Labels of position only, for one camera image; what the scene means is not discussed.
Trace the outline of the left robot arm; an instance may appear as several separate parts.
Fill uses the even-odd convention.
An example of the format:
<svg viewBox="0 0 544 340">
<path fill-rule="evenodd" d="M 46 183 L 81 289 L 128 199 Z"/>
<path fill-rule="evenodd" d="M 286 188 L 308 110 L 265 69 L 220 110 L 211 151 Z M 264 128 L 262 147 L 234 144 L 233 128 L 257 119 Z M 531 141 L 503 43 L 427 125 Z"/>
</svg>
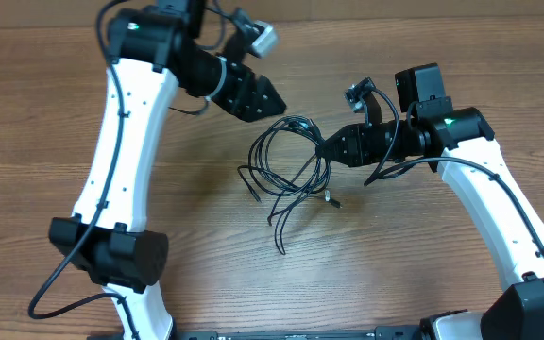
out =
<svg viewBox="0 0 544 340">
<path fill-rule="evenodd" d="M 276 46 L 275 28 L 237 9 L 229 15 L 234 34 L 212 53 L 197 43 L 205 10 L 202 1 L 160 1 L 96 22 L 105 112 L 86 184 L 71 215 L 51 222 L 49 239 L 64 265 L 85 271 L 113 301 L 125 339 L 169 339 L 175 328 L 160 288 L 168 239 L 146 225 L 150 175 L 177 92 L 244 122 L 286 109 L 270 80 L 244 63 Z"/>
</svg>

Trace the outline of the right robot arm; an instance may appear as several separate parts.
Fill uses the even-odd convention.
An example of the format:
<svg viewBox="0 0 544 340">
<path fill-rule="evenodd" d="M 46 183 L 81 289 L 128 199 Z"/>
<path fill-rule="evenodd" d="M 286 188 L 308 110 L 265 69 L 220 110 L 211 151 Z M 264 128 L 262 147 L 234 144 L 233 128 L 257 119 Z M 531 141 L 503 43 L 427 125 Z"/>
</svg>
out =
<svg viewBox="0 0 544 340">
<path fill-rule="evenodd" d="M 544 339 L 544 223 L 520 190 L 494 130 L 475 108 L 456 109 L 435 63 L 398 72 L 394 119 L 370 79 L 345 92 L 361 124 L 342 127 L 316 154 L 349 167 L 373 165 L 372 180 L 394 179 L 419 164 L 454 191 L 488 248 L 501 296 L 484 312 L 458 310 L 416 325 L 378 327 L 377 339 Z"/>
</svg>

